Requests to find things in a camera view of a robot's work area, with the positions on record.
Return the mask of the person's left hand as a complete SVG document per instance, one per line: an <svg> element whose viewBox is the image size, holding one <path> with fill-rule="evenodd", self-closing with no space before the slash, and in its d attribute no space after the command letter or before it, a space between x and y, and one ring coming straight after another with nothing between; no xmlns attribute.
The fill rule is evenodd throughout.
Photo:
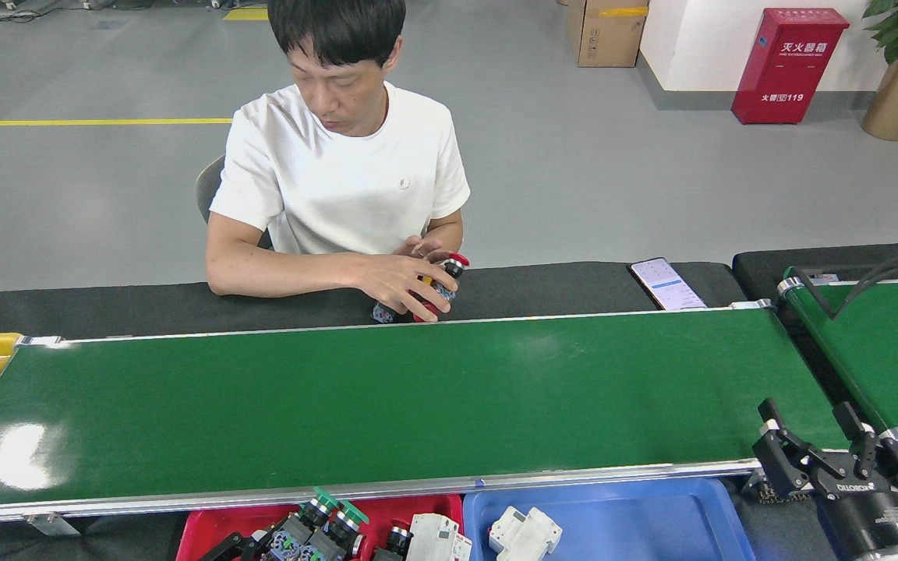
<svg viewBox="0 0 898 561"><path fill-rule="evenodd" d="M423 259L428 263L441 263L442 260L448 259L450 253L453 252L454 250L447 248L441 239L411 235L392 252L392 255Z"/></svg>

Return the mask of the person's right hand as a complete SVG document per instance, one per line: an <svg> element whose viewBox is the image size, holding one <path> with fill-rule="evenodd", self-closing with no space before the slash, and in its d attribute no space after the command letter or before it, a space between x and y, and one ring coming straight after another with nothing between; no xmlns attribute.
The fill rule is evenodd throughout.
<svg viewBox="0 0 898 561"><path fill-rule="evenodd" d="M440 295L424 277L455 288L456 281L442 269L424 259L396 255L354 255L349 258L352 271L347 274L349 287L357 288L398 313L410 312L424 322L435 322L437 315L425 305L449 312L449 299Z"/></svg>

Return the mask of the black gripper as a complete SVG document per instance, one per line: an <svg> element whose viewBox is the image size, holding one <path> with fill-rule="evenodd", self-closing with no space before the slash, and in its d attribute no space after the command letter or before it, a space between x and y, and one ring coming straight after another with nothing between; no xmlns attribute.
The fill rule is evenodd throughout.
<svg viewBox="0 0 898 561"><path fill-rule="evenodd" d="M819 522L838 559L898 559L898 443L859 419L848 402L833 416L850 443L826 453L788 429L771 398L758 406L763 426L752 450L780 495L812 485Z"/></svg>

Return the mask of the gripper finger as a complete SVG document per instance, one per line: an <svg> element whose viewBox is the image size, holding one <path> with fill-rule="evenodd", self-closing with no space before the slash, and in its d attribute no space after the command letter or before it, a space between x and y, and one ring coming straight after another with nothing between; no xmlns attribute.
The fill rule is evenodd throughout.
<svg viewBox="0 0 898 561"><path fill-rule="evenodd" d="M229 534L210 548L200 560L260 560L264 554L264 532L256 531L243 537L239 532Z"/></svg>

